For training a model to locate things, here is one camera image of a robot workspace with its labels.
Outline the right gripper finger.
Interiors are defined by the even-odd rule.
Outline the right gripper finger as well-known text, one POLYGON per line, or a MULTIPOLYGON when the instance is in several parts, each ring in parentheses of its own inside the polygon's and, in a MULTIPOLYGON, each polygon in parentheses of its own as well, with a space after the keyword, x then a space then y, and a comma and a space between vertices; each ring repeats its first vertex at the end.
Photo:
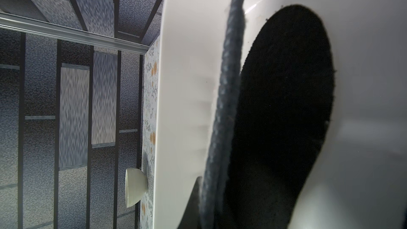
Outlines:
POLYGON ((201 229, 199 218, 199 192, 202 176, 197 177, 178 229, 201 229))

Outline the grey felt insole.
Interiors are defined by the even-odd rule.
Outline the grey felt insole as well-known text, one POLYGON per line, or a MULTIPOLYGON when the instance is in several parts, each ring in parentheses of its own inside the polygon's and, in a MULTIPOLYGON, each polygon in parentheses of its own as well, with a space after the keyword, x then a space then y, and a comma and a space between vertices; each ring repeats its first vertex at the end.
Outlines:
POLYGON ((241 83, 243 3, 244 0, 231 0, 227 18, 213 131, 199 194, 199 221, 203 229, 215 228, 215 218, 223 212, 241 83))

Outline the black insole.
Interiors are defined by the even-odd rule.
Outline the black insole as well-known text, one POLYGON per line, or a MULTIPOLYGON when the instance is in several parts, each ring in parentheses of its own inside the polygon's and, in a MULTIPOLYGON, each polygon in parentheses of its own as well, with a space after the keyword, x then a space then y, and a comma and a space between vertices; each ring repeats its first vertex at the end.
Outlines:
POLYGON ((217 229, 285 229, 330 123, 335 69, 319 16, 289 5, 258 33, 241 87, 217 229))

